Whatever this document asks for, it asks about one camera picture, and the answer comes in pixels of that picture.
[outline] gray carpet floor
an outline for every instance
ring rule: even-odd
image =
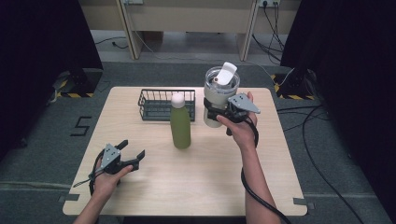
[[[10,150],[0,162],[0,223],[73,222],[74,217],[63,214],[62,197],[68,193],[73,183],[112,87],[202,87],[205,72],[213,66],[201,63],[104,63],[104,73],[92,98],[58,98],[47,106],[35,122],[32,131],[26,136],[27,146]],[[276,66],[265,68],[270,74],[288,71]],[[241,87],[270,89],[277,109],[322,103],[318,99],[278,99],[271,78],[259,66],[240,65],[238,74],[241,77]],[[359,223],[309,160],[300,124],[310,110],[279,112],[297,176],[309,205],[306,216],[290,217],[290,220],[292,223]],[[347,146],[342,141],[342,136],[337,134],[331,113],[324,106],[315,114],[317,117],[305,125],[305,136],[309,152],[319,170],[350,203],[364,223],[391,223],[360,167],[349,158]],[[80,123],[89,126],[87,133],[71,136],[73,133],[83,133],[83,130],[75,128],[78,118],[82,116],[91,117]],[[135,221],[134,223],[150,223],[152,219],[139,218]],[[100,223],[120,223],[120,220],[101,217]]]

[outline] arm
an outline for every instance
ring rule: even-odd
[[[251,92],[247,94],[247,97],[253,101]],[[256,125],[256,115],[254,113],[249,113],[249,117]],[[273,207],[276,207],[271,192],[268,189],[268,185],[262,171],[262,166],[260,165],[256,146],[254,145],[253,131],[251,131],[250,127],[245,122],[233,123],[223,116],[217,116],[217,119],[220,123],[227,126],[227,128],[229,128],[233,133],[233,140],[241,150],[244,174],[250,188],[262,199],[267,201]],[[247,192],[245,195],[245,204],[248,224],[280,223],[280,219],[275,213],[262,206]]]
[[[87,205],[85,205],[81,214],[74,221],[74,223],[75,224],[95,223],[103,207],[110,199],[111,194],[116,188],[118,181],[131,171],[132,171],[132,165],[124,167],[122,170],[120,170],[118,173],[114,175],[103,173],[97,176],[95,179],[95,190],[93,192],[93,195],[91,196]]]

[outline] metal basket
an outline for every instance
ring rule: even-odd
[[[142,120],[168,121],[171,115],[171,99],[176,92],[184,94],[190,121],[195,121],[195,90],[153,90],[143,89],[140,92],[140,115]]]

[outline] green bottle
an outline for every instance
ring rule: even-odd
[[[185,106],[184,95],[172,95],[171,130],[175,147],[186,148],[191,144],[191,122],[189,112]]]

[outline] desk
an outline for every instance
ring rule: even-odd
[[[142,35],[135,31],[234,33],[241,61],[248,56],[257,0],[145,0],[128,6],[123,2],[117,0],[133,59],[142,48]]]
[[[121,180],[102,215],[244,216],[239,148],[225,134],[224,126],[205,125],[204,88],[160,88],[196,91],[196,117],[191,123],[191,146],[187,149],[173,146],[169,121],[141,119],[137,100],[142,89],[111,90],[73,185],[87,179],[97,154],[107,143],[114,146],[128,139],[121,160],[133,159],[143,149],[146,157],[140,162],[140,170]],[[254,103],[262,111],[258,115],[258,154],[276,206],[286,216],[303,216],[306,206],[293,203],[293,198],[304,196],[271,93],[263,88],[238,90],[247,91],[253,93]],[[79,194],[79,198],[67,201],[64,213],[78,215],[91,197],[88,184],[71,188],[70,194]]]

